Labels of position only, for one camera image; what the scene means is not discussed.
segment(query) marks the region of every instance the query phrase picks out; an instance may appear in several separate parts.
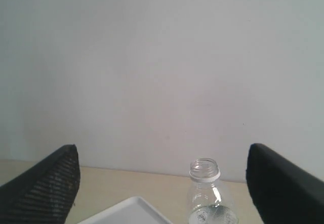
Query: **white wall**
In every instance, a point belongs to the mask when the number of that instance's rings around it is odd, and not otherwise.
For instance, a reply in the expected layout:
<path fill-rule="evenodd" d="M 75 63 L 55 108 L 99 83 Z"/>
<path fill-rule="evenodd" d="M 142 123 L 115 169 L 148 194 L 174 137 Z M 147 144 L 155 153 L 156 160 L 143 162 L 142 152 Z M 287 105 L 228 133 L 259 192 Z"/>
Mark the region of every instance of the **white wall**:
<path fill-rule="evenodd" d="M 243 181 L 262 142 L 324 179 L 324 0 L 0 0 L 0 157 Z"/>

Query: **clear plastic bottle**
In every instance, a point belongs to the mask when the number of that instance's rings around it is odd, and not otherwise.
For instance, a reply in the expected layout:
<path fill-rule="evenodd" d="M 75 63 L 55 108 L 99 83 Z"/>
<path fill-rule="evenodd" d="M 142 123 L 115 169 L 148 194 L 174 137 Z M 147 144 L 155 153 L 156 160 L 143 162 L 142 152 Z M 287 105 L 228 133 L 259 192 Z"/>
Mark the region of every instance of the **clear plastic bottle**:
<path fill-rule="evenodd" d="M 232 197 L 219 180 L 217 163 L 200 158 L 190 165 L 191 187 L 187 208 L 189 224 L 237 224 Z"/>

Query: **water bottle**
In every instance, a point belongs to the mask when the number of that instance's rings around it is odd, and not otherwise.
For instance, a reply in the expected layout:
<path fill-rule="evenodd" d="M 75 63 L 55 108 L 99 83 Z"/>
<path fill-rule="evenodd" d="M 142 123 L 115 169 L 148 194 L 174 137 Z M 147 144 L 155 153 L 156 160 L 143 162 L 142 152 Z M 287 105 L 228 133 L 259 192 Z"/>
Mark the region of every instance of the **water bottle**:
<path fill-rule="evenodd" d="M 189 224 L 237 224 L 234 204 L 216 161 L 200 158 L 190 165 Z"/>

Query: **white tray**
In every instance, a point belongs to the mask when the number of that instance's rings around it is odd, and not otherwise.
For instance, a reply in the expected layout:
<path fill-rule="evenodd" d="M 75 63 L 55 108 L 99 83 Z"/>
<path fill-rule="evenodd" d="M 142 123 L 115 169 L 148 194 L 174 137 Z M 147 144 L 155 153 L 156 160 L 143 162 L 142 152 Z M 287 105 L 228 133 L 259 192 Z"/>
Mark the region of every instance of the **white tray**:
<path fill-rule="evenodd" d="M 131 197 L 79 224 L 172 224 L 142 197 Z"/>

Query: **table surface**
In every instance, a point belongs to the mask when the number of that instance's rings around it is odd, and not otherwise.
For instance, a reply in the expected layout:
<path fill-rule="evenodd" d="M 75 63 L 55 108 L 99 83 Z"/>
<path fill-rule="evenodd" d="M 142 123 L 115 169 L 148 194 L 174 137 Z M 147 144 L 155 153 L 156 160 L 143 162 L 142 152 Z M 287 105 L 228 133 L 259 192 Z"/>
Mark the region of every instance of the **table surface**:
<path fill-rule="evenodd" d="M 0 160 L 0 185 L 34 162 Z M 75 224 L 132 196 L 142 196 L 174 224 L 186 224 L 188 177 L 81 167 L 79 192 L 67 224 Z M 225 182 L 234 198 L 239 224 L 262 223 L 246 184 Z"/>

